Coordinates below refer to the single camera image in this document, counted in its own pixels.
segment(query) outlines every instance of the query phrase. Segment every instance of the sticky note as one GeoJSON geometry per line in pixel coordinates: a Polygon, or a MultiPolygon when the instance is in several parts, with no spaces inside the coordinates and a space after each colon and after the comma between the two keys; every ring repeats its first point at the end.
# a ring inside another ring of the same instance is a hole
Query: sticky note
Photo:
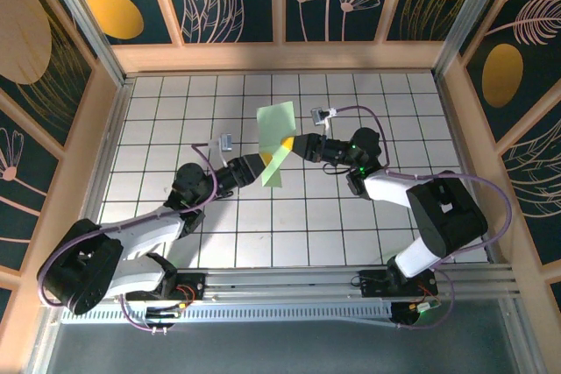
{"type": "Polygon", "coordinates": [[[270,162],[261,174],[263,187],[282,187],[279,169],[292,149],[296,135],[295,109],[291,101],[261,107],[257,110],[259,153],[270,162]]]}

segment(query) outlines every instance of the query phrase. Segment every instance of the yellow circle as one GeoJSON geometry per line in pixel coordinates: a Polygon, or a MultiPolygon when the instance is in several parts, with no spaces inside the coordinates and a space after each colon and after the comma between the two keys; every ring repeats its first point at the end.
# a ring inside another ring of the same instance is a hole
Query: yellow circle
{"type": "Polygon", "coordinates": [[[0,0],[0,74],[29,84],[51,59],[51,26],[39,0],[0,0]]]}
{"type": "Polygon", "coordinates": [[[522,55],[510,44],[499,44],[487,56],[483,66],[483,97],[499,109],[515,96],[524,71],[522,55]]]}
{"type": "Polygon", "coordinates": [[[134,39],[144,30],[144,19],[130,0],[86,0],[102,31],[116,39],[134,39]]]}

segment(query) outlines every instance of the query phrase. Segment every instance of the paper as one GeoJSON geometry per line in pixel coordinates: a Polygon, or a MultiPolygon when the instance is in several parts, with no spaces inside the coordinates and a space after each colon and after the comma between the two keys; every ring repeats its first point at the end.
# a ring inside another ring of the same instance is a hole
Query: paper
{"type": "Polygon", "coordinates": [[[279,171],[282,161],[292,149],[286,138],[296,135],[295,109],[291,101],[261,107],[257,110],[259,153],[267,161],[261,174],[263,187],[282,187],[279,171]]]}

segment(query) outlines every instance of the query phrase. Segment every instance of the gray floor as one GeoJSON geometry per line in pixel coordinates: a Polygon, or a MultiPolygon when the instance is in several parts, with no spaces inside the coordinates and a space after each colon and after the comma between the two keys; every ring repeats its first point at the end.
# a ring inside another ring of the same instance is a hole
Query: gray floor
{"type": "MultiPolygon", "coordinates": [[[[321,132],[312,124],[312,108],[368,106],[384,126],[392,168],[460,171],[430,73],[144,77],[135,83],[101,222],[157,208],[179,166],[202,164],[191,143],[227,132],[234,148],[226,159],[257,152],[257,108],[286,101],[293,103],[299,133],[321,132]]],[[[348,140],[361,125],[378,131],[370,116],[353,110],[332,120],[333,137],[348,140]]],[[[210,161],[220,165],[218,156],[210,154],[210,161]]],[[[281,170],[283,188],[257,180],[211,203],[198,232],[160,252],[180,268],[379,265],[418,236],[405,208],[355,198],[344,176],[326,175],[294,154],[281,170]]],[[[473,251],[458,261],[485,262],[486,254],[473,251]]]]}
{"type": "Polygon", "coordinates": [[[497,304],[463,301],[441,327],[415,332],[339,321],[194,324],[167,336],[62,325],[48,372],[513,374],[510,352],[497,304]]]}

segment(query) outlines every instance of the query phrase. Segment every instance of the white grid floor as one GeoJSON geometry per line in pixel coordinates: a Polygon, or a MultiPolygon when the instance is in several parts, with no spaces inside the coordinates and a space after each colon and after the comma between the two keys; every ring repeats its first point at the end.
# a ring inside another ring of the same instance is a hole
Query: white grid floor
{"type": "MultiPolygon", "coordinates": [[[[202,165],[188,144],[231,133],[234,148],[226,159],[256,152],[256,109],[285,101],[295,106],[299,133],[321,133],[311,121],[312,108],[365,105],[380,116],[392,168],[460,171],[428,73],[142,77],[133,90],[101,222],[157,208],[179,166],[202,165]]],[[[360,125],[378,131],[370,116],[353,110],[332,120],[333,137],[348,140],[360,125]]],[[[220,165],[218,156],[210,160],[220,165]]],[[[326,175],[321,167],[291,154],[282,167],[284,188],[264,188],[257,180],[211,203],[202,227],[165,250],[167,258],[180,268],[375,265],[418,235],[407,209],[355,198],[344,175],[326,175]]],[[[473,251],[457,261],[486,262],[486,253],[473,251]]]]}

